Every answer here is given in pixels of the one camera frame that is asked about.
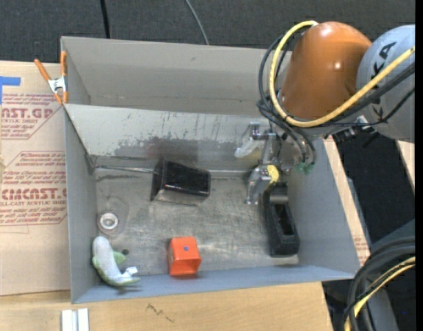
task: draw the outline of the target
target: black cable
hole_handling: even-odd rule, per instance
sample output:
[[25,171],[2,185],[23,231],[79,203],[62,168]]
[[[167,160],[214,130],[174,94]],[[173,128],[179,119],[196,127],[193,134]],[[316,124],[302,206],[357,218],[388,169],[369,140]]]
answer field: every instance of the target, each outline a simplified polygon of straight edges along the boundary
[[409,254],[415,254],[415,244],[412,242],[412,239],[390,242],[387,245],[378,248],[373,254],[371,254],[364,265],[358,270],[348,291],[348,308],[344,314],[344,321],[346,321],[347,317],[349,317],[351,329],[353,331],[359,330],[353,308],[356,302],[361,299],[357,298],[357,293],[362,285],[362,281],[368,279],[371,274],[375,273],[375,271],[380,271],[382,268],[387,270],[390,262]]
[[[302,162],[306,162],[307,159],[307,151],[304,147],[304,145],[301,143],[301,141],[299,141],[299,139],[297,138],[297,136],[293,133],[293,132],[297,132],[301,137],[303,137],[303,139],[305,140],[305,142],[308,144],[308,146],[310,147],[311,151],[313,152],[312,154],[312,163],[315,162],[316,160],[316,149],[314,148],[314,145],[312,144],[311,140],[309,139],[309,137],[300,129],[291,129],[288,124],[284,123],[282,121],[282,119],[280,119],[279,115],[276,113],[276,110],[270,106],[269,104],[269,97],[271,98],[271,95],[267,95],[263,89],[263,74],[264,74],[264,69],[265,69],[265,64],[268,60],[269,55],[271,54],[271,52],[273,51],[273,49],[279,44],[280,40],[283,38],[283,35],[281,35],[280,37],[278,37],[268,48],[267,51],[265,52],[262,61],[260,62],[260,67],[259,67],[259,73],[258,73],[258,87],[259,87],[259,93],[260,96],[262,98],[262,101],[264,103],[264,106],[267,108],[261,108],[260,103],[257,103],[257,106],[259,108],[259,111],[262,113],[262,115],[264,117],[266,117],[268,120],[270,120],[270,122],[273,122],[274,124],[276,124],[279,128],[281,128],[282,130],[285,131],[285,133],[287,135],[289,135],[294,142],[296,142],[296,144],[298,145],[299,149],[300,149],[300,153],[302,154]],[[287,52],[287,48],[289,47],[289,43],[287,42],[284,46],[283,54],[282,56],[285,56],[286,52]]]
[[103,15],[104,31],[106,38],[110,39],[109,19],[107,18],[106,1],[100,0],[101,14]]

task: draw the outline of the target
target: orange cube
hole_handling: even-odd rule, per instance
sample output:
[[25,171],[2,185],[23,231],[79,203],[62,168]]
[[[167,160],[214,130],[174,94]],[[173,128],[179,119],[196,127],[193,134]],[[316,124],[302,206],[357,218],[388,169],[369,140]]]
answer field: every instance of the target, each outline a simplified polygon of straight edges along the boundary
[[202,261],[196,239],[193,237],[173,238],[167,254],[171,276],[195,274]]

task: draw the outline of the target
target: yellow cable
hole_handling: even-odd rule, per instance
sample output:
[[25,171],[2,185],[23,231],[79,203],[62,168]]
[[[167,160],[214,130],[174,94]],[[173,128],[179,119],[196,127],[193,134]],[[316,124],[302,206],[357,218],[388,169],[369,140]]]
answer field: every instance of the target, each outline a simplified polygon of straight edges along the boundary
[[353,106],[355,103],[359,101],[368,91],[370,91],[377,83],[379,83],[385,76],[387,76],[390,72],[392,72],[397,66],[399,66],[403,61],[409,58],[415,52],[415,46],[409,48],[404,53],[402,53],[397,59],[392,61],[387,67],[385,67],[377,76],[375,76],[370,82],[362,87],[357,93],[355,93],[350,99],[344,102],[341,106],[330,112],[328,115],[325,115],[319,119],[311,120],[311,121],[299,121],[291,118],[282,107],[280,107],[279,102],[276,98],[276,90],[274,89],[274,75],[276,72],[276,64],[278,60],[278,56],[280,51],[282,50],[283,46],[287,42],[288,38],[291,34],[293,34],[296,30],[305,27],[305,26],[313,26],[317,24],[315,21],[305,21],[299,23],[298,25],[294,26],[290,29],[286,35],[282,38],[276,51],[274,52],[273,61],[271,64],[270,74],[269,74],[269,91],[271,95],[271,101],[273,102],[274,108],[278,112],[278,114],[290,125],[298,126],[299,128],[311,128],[313,126],[318,126],[327,121],[334,119],[336,116],[340,115],[346,109]]
[[274,75],[276,74],[276,64],[278,62],[278,58],[280,55],[280,51],[283,49],[285,43],[288,41],[291,35],[297,32],[299,29],[307,27],[307,26],[314,26],[316,25],[316,21],[303,21],[292,27],[285,36],[280,40],[276,50],[273,54],[273,59],[271,61],[271,68],[269,72],[269,93],[271,97],[271,101],[273,102],[274,108],[278,111],[282,118],[285,118],[287,115],[285,114],[284,110],[280,107],[278,100],[276,98],[276,90],[274,89]]
[[[404,266],[399,268],[400,266],[403,266],[406,263],[410,263],[410,265]],[[398,276],[399,274],[401,274],[402,272],[408,270],[409,268],[412,268],[413,266],[415,266],[415,264],[412,265],[412,263],[415,263],[415,257],[410,257],[406,260],[404,260],[403,262],[397,264],[396,266],[394,266],[393,268],[391,268],[390,270],[388,270],[386,272],[386,274],[390,273],[391,271],[396,270],[393,274],[390,274],[387,278],[385,278],[383,280],[383,282],[380,283],[380,285],[373,290],[371,293],[369,293],[368,295],[366,295],[363,299],[360,299],[355,305],[354,305],[354,316],[357,317],[358,313],[361,311],[361,309],[363,308],[363,306],[365,305],[365,303],[383,286],[385,286],[390,280],[394,279],[396,276]],[[375,286],[376,284],[378,284],[378,280],[374,281],[369,287],[368,289],[371,289],[373,286]],[[346,321],[344,322],[344,331],[351,331],[351,321],[349,319],[349,316],[347,317]]]

